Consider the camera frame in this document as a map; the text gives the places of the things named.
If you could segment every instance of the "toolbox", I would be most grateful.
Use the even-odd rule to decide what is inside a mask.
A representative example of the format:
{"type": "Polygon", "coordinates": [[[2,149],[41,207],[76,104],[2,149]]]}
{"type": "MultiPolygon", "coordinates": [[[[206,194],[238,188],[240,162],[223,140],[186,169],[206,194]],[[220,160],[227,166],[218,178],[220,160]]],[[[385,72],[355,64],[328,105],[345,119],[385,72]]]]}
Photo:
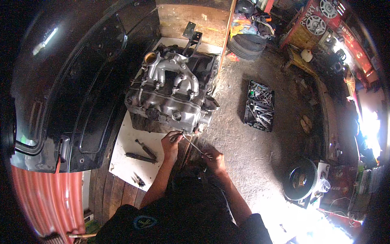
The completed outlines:
{"type": "Polygon", "coordinates": [[[258,130],[272,132],[275,92],[270,87],[251,80],[245,104],[244,123],[258,130]]]}

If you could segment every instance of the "engine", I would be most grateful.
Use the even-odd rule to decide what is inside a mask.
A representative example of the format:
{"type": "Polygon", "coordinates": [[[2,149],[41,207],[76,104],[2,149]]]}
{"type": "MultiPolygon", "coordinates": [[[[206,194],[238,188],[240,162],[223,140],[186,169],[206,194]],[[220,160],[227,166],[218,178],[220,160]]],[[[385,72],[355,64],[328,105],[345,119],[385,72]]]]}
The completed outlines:
{"type": "Polygon", "coordinates": [[[127,109],[152,121],[197,134],[219,109],[210,96],[218,70],[217,55],[164,46],[145,55],[142,73],[131,81],[127,109]]]}

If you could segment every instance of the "tire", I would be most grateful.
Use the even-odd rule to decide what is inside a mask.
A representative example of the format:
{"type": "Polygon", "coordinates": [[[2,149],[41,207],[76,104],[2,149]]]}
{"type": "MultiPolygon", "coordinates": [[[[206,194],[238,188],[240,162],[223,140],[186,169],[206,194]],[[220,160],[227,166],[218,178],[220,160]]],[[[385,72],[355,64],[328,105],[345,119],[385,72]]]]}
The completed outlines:
{"type": "Polygon", "coordinates": [[[265,46],[268,42],[268,39],[263,39],[263,38],[259,37],[258,35],[242,34],[242,36],[245,39],[247,39],[249,42],[255,43],[255,44],[262,44],[265,46]]]}
{"type": "Polygon", "coordinates": [[[250,51],[248,49],[245,49],[242,47],[240,44],[238,44],[234,37],[230,40],[230,38],[227,39],[227,47],[238,57],[243,58],[243,59],[248,59],[248,60],[253,60],[257,59],[260,57],[262,50],[261,51],[250,51]]]}
{"type": "Polygon", "coordinates": [[[298,201],[308,197],[317,183],[317,167],[310,159],[301,159],[293,164],[287,171],[283,181],[283,190],[286,197],[298,201]],[[304,186],[297,185],[299,176],[305,176],[304,186]]]}
{"type": "Polygon", "coordinates": [[[237,34],[233,37],[233,39],[243,48],[249,50],[249,51],[263,51],[266,47],[265,43],[263,44],[256,44],[248,40],[246,36],[254,36],[251,34],[237,34]]]}

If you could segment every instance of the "logo on shirt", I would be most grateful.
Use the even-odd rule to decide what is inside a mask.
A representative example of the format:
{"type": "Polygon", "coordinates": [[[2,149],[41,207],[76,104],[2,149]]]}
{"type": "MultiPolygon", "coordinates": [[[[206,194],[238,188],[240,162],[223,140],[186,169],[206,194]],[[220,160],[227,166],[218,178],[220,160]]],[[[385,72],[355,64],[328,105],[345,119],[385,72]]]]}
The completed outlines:
{"type": "Polygon", "coordinates": [[[140,215],[136,217],[133,221],[134,228],[137,230],[152,227],[156,223],[157,223],[157,219],[146,215],[140,215]]]}

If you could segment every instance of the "red corrugated sheet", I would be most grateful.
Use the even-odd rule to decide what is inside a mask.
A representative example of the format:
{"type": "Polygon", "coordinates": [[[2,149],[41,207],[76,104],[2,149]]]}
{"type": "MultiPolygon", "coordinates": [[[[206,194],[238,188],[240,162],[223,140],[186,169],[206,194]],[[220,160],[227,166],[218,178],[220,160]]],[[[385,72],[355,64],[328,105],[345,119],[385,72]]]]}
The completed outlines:
{"type": "Polygon", "coordinates": [[[61,235],[73,243],[67,233],[85,233],[82,204],[82,172],[38,173],[12,166],[14,186],[35,232],[41,236],[61,235]]]}

